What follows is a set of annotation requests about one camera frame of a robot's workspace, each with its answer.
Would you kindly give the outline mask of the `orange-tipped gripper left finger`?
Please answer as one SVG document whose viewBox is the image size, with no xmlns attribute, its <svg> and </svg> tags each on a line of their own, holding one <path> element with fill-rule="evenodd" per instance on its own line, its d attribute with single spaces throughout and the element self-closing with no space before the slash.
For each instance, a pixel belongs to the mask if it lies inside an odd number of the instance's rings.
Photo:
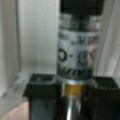
<svg viewBox="0 0 120 120">
<path fill-rule="evenodd" d="M 29 120 L 57 120 L 60 87 L 54 74 L 32 74 L 25 88 Z"/>
</svg>

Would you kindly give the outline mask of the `orange-tipped gripper right finger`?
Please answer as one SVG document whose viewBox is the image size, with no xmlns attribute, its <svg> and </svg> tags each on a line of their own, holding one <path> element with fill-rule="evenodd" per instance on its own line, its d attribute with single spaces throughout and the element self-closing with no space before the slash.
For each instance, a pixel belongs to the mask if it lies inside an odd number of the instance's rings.
<svg viewBox="0 0 120 120">
<path fill-rule="evenodd" d="M 95 77 L 90 88 L 91 120 L 120 120 L 120 88 L 112 77 Z"/>
</svg>

